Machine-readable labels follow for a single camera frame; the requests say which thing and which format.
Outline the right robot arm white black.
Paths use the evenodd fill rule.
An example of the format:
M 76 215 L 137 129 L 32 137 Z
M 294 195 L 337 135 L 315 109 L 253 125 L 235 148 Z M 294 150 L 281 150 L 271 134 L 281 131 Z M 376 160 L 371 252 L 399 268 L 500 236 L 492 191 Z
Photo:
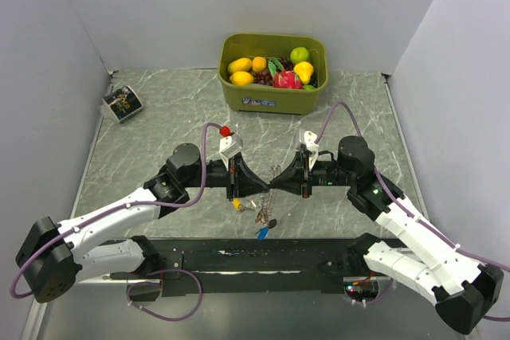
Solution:
M 294 160 L 270 188 L 307 198 L 315 186 L 346 186 L 349 202 L 412 252 L 401 253 L 363 234 L 351 243 L 349 268 L 361 276 L 369 271 L 389 276 L 433 304 L 450 328 L 470 334 L 499 298 L 502 268 L 469 255 L 436 229 L 377 171 L 375 154 L 363 137 L 342 138 L 332 161 L 318 159 L 317 137 L 310 131 L 296 148 Z

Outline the blue tag key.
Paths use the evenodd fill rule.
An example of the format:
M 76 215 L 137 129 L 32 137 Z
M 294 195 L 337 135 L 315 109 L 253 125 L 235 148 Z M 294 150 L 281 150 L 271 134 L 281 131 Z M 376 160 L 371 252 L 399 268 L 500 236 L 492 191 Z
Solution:
M 264 240 L 267 237 L 268 233 L 269 233 L 269 227 L 263 227 L 262 229 L 259 230 L 259 232 L 257 234 L 257 239 Z

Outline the black tag key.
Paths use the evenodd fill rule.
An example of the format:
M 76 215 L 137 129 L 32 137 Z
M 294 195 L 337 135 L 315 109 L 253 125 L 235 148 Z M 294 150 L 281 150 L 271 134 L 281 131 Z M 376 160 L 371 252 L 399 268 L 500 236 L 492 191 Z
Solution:
M 268 222 L 268 228 L 272 229 L 277 225 L 277 219 L 272 219 Z

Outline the metal keyring disc with rings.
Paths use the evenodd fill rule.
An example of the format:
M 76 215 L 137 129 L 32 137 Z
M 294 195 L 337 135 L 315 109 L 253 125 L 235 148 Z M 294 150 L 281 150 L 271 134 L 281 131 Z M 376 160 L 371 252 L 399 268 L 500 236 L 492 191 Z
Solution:
M 280 165 L 273 165 L 269 171 L 269 181 L 271 182 L 274 178 L 276 178 L 281 173 Z M 255 222 L 257 224 L 268 224 L 270 221 L 270 217 L 273 211 L 273 201 L 275 190 L 271 189 L 270 191 L 263 193 L 261 196 L 261 206 L 259 212 L 255 218 Z

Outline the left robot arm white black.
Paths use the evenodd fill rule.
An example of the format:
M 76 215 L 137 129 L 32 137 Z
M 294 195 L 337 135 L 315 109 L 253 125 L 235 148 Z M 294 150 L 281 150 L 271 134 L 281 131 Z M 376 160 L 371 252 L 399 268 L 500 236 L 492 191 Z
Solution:
M 220 141 L 220 158 L 206 161 L 204 149 L 177 146 L 160 171 L 126 197 L 83 216 L 58 223 L 36 221 L 15 257 L 28 295 L 39 303 L 62 296 L 74 284 L 108 274 L 131 272 L 152 276 L 159 255 L 144 236 L 109 244 L 117 233 L 191 207 L 189 188 L 223 188 L 229 200 L 268 191 L 269 186 L 246 165 L 241 146 Z

